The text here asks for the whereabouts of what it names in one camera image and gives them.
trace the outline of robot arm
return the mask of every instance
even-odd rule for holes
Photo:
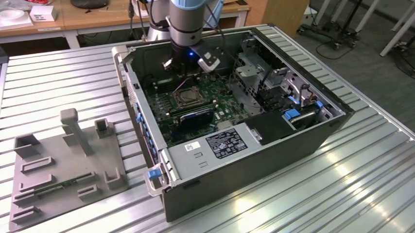
[[[173,63],[187,64],[198,58],[198,64],[205,72],[213,72],[221,64],[218,49],[207,47],[202,40],[202,32],[206,22],[217,26],[223,7],[223,0],[209,2],[207,0],[171,0],[170,4],[170,34],[173,39]]]
[[[221,64],[222,51],[207,47],[202,40],[203,27],[217,26],[223,0],[150,0],[151,27],[170,33],[173,57],[166,69],[186,73],[198,63],[206,72]]]

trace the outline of warning label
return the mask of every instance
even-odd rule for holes
[[[207,143],[218,159],[223,159],[249,148],[235,129],[207,137]]]

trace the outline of barcode sticker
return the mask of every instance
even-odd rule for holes
[[[186,151],[191,151],[191,150],[194,150],[194,149],[198,149],[199,147],[201,147],[199,142],[194,142],[194,143],[187,144],[187,145],[185,146]]]

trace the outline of white sticker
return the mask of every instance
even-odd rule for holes
[[[38,29],[39,32],[57,31],[57,30],[61,30],[61,27],[58,27],[58,28],[41,28],[41,29]]]
[[[213,55],[210,54],[210,52],[207,52],[207,53],[206,53],[206,58],[210,59],[211,56],[213,56]]]
[[[201,147],[199,142],[194,142],[194,143],[187,144],[187,145],[185,146],[186,151],[191,151],[191,150],[194,150],[194,149],[198,149],[199,147]]]

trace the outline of metal bracket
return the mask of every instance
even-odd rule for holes
[[[129,49],[126,45],[121,45],[121,46],[115,46],[111,49],[113,52],[113,60],[115,62],[115,70],[117,70],[117,75],[118,75],[118,82],[119,82],[119,86],[123,88],[125,85],[125,81],[123,81],[123,75],[122,75],[122,71],[119,70],[119,65],[122,64],[122,61],[125,60],[125,58],[129,55]]]

